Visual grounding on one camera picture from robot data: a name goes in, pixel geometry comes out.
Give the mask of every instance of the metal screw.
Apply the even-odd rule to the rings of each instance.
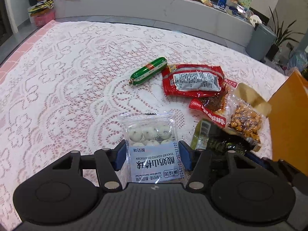
[[[204,187],[204,184],[199,181],[194,181],[189,184],[189,187],[192,189],[202,189]]]
[[[107,189],[116,189],[120,186],[120,184],[116,181],[108,181],[105,183],[105,188]]]

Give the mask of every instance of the plastic bag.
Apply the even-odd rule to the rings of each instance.
[[[192,149],[210,149],[216,154],[224,154],[229,150],[244,154],[252,150],[247,141],[240,136],[229,135],[210,120],[202,119],[198,122],[190,144]]]
[[[200,0],[200,2],[206,6],[213,7],[213,3],[211,2],[211,0]]]
[[[210,97],[224,92],[224,73],[220,66],[174,64],[161,74],[165,95]]]
[[[290,58],[287,68],[298,68],[302,72],[307,67],[307,53],[304,50],[295,51],[294,55]]]
[[[204,106],[202,99],[197,98],[192,99],[189,108],[204,112],[217,126],[229,134],[241,136],[251,146],[261,146],[258,132],[262,129],[265,117],[231,91],[224,97],[224,108],[217,111],[211,111]]]
[[[158,183],[184,179],[175,112],[122,116],[131,182]]]
[[[228,127],[238,132],[249,143],[260,144],[258,131],[261,130],[265,117],[235,95],[229,95],[228,105],[232,112]]]
[[[237,87],[237,83],[225,79],[225,89],[221,95],[206,98],[194,98],[189,108],[206,113],[206,115],[219,127],[225,128],[231,115],[230,107],[227,107],[228,96]]]

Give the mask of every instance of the green leaf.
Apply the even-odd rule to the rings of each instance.
[[[287,29],[288,29],[289,27],[291,27],[295,22],[296,22],[296,20],[295,20],[294,22],[290,23],[289,26],[287,27]]]
[[[290,35],[292,35],[292,33],[286,34],[283,38],[281,38],[280,41],[278,42],[277,46],[280,46],[281,43],[284,42],[284,39],[285,39],[285,38],[288,38]]]
[[[280,39],[282,39],[283,23],[284,23],[284,21],[282,22],[281,28],[280,28],[280,31],[279,31],[279,38],[280,38]]]
[[[270,13],[272,14],[272,19],[273,19],[273,22],[274,22],[275,34],[276,34],[276,22],[275,22],[274,14],[273,14],[272,9],[270,7],[269,7],[269,10],[270,10]]]
[[[277,10],[275,9],[276,12],[276,18],[277,18],[277,27],[279,28],[279,20],[278,20],[278,15],[277,15]]]
[[[299,41],[296,41],[295,39],[291,38],[291,37],[287,37],[287,38],[284,38],[280,44],[282,44],[284,41],[287,41],[287,40],[290,40],[290,41],[295,41],[295,42],[299,42]]]
[[[277,35],[277,39],[279,38],[279,31],[280,31],[280,28],[277,29],[277,34],[276,34]]]
[[[281,37],[284,37],[285,35],[287,35],[288,33],[290,33],[291,31],[289,31],[288,29],[286,29],[284,32],[283,32],[283,34],[282,34],[282,36]]]

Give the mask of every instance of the clear plastic bag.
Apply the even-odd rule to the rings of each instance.
[[[185,178],[174,117],[175,112],[121,116],[130,182],[180,182]]]
[[[189,108],[196,109],[206,113],[206,115],[220,128],[227,127],[228,116],[230,116],[230,107],[228,107],[228,96],[233,93],[237,87],[237,83],[229,79],[225,79],[224,91],[218,96],[193,98]]]
[[[231,112],[227,119],[227,127],[235,130],[251,145],[261,146],[258,132],[262,129],[265,116],[257,113],[248,103],[235,95],[229,95],[227,101],[227,107]]]

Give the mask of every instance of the pink box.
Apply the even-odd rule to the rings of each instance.
[[[51,11],[37,16],[34,18],[34,23],[36,26],[44,26],[45,24],[49,23],[50,21],[55,19],[55,11],[52,9]]]

